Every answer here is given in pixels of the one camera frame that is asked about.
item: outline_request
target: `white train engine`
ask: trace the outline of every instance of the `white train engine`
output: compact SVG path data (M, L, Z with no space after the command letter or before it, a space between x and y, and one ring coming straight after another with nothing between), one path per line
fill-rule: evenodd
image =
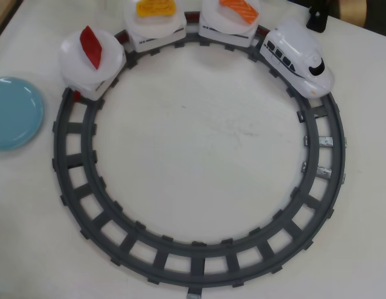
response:
M260 53L303 97L319 98L331 91L334 76L321 47L298 22L286 21L270 31Z

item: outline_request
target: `white train car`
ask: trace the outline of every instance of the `white train car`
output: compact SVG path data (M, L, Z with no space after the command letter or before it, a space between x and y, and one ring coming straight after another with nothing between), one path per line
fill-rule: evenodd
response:
M319 98L331 91L334 76L321 47L297 21L283 22L270 31L260 53L303 97Z
M101 62L96 69L82 48L80 35L76 31L61 44L59 61L62 78L72 90L83 97L98 100L126 64L123 46L109 32L93 30L102 46Z

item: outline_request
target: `light blue plate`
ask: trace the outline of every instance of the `light blue plate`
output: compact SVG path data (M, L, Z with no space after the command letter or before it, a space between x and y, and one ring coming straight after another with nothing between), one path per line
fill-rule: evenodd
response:
M42 95L18 78L0 78L0 150L27 143L43 120Z

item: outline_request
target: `train track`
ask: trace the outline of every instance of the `train track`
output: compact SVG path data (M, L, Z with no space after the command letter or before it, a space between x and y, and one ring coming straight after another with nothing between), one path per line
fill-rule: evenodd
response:
M189 23L197 22L192 18ZM264 28L258 29L258 37ZM120 42L127 41L126 32L120 32L116 37ZM62 103L54 123L54 159L53 168L57 174L62 191L61 200L72 212L80 225L81 233L86 239L93 241L100 247L115 265L123 265L140 275L148 278L152 283L170 283L188 287L188 298L200 298L202 288L220 287L231 285L240 287L244 282L260 277L267 273L276 273L293 256L302 250L307 250L313 243L313 238L322 225L333 214L333 206L337 199L341 184L344 182L345 165L345 137L339 115L339 109L331 93L322 97L322 106L312 108L308 99L302 97L285 78L264 59L259 53L261 41L257 46L249 48L236 47L210 40L196 33L187 36L169 46L183 47L188 42L199 43L200 46L210 44L224 45L226 50L238 50L246 54L254 62L262 62L269 67L274 77L280 77L287 85L287 93L294 98L298 105L297 112L299 121L306 126L307 136L305 145L309 151L303 161L302 172L304 173L301 183L292 190L291 200L284 210L280 210L273 216L273 221L265 227L252 230L238 240L228 239L220 244L204 244L192 242L185 244L173 240L168 236L159 236L146 230L144 224L129 219L122 211L121 205L113 201L105 190L105 181L97 172L95 164L97 155L93 149L92 140L96 132L95 117L104 106L104 95L97 101L81 97L79 103L86 105L86 111L82 123L71 123L70 114L74 106L74 92L67 88L62 96ZM136 53L126 52L127 63L121 71L132 69L138 60L145 55L160 53L161 48L148 52ZM114 88L118 77L112 82L110 88ZM326 117L331 128L331 136L319 136L316 118ZM79 134L81 136L81 153L67 155L66 142L68 134ZM319 149L328 147L332 151L332 170L319 167ZM83 167L87 183L74 189L69 174L69 169ZM319 200L309 195L315 177L328 180L324 197ZM91 219L80 204L85 196L93 194L103 208L103 212L96 218ZM294 223L292 218L297 214L302 205L307 205L314 210L314 216L304 229ZM118 246L108 239L100 230L110 221L114 221L121 227L127 236ZM268 240L284 229L291 237L292 242L281 251L274 253ZM157 250L153 264L144 262L129 254L136 241L143 242ZM240 268L237 257L242 252L257 247L263 259L257 264L246 268ZM169 254L189 257L191 259L190 273L180 273L165 269ZM224 257L228 266L225 273L205 274L205 259L210 257Z

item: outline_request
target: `track rail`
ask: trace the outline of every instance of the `track rail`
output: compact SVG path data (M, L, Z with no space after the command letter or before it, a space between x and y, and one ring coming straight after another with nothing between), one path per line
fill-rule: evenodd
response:
M197 22L193 17L189 23ZM264 28L258 29L258 37ZM127 33L120 32L117 38L127 41ZM62 191L61 199L67 206L81 227L81 233L86 239L91 239L99 246L116 265L123 265L127 268L148 278L152 283L170 283L183 287L188 287L190 298L200 296L202 288L220 287L232 285L240 287L245 281L262 276L267 273L276 273L282 269L289 259L301 250L307 250L313 243L312 239L319 229L329 219L333 213L333 206L337 199L339 189L344 180L345 165L345 137L337 104L331 94L321 98L322 106L312 108L308 99L302 97L285 78L274 68L272 68L264 57L259 53L261 41L257 46L249 48L236 47L224 44L215 40L206 39L195 33L187 36L171 45L176 48L183 47L187 42L196 42L201 46L210 44L222 44L226 50L239 50L245 53L254 62L260 61L269 67L270 73L275 77L280 77L287 85L287 93L291 98L295 98L300 111L297 112L299 121L306 126L307 137L306 145L309 147L305 167L304 177L301 183L292 190L291 201L284 210L280 210L273 216L273 221L265 227L252 230L238 240L228 239L220 244L204 244L202 242L192 242L184 244L173 240L168 236L159 236L146 230L146 227L139 221L129 219L122 212L122 207L113 201L105 190L105 183L96 170L95 164L97 157L92 146L93 136L95 135L96 125L94 123L97 112L103 108L105 93L102 98L92 101L81 98L79 104L86 105L84 120L82 123L70 123L69 118L74 106L74 92L67 88L62 96L62 103L58 112L57 120L54 123L54 159L53 168L57 173L59 185ZM132 69L137 65L138 59L150 54L160 53L160 48L148 52L136 53L126 52L127 63L123 70ZM111 87L114 88L119 76L113 81ZM316 118L327 117L330 123L333 146L332 150L332 171L329 178L326 193L322 200L309 195L319 163L319 134L316 125ZM81 135L81 153L67 155L66 139L67 134ZM83 167L87 184L73 187L70 179L69 169ZM80 204L80 200L93 194L103 208L103 212L95 219L90 219ZM315 213L305 229L301 229L294 223L292 218L297 214L302 205L307 205L314 209ZM109 221L114 221L119 225L127 236L121 245L114 244L110 239L101 233L101 228ZM292 242L281 251L274 253L268 243L268 239L284 229L291 237ZM144 262L129 254L136 241L143 242L157 250L153 264ZM250 248L257 247L263 260L259 263L240 268L237 253ZM165 270L166 260L169 254L181 255L191 258L190 273L180 273ZM228 266L225 273L205 274L205 259L210 257L224 257Z

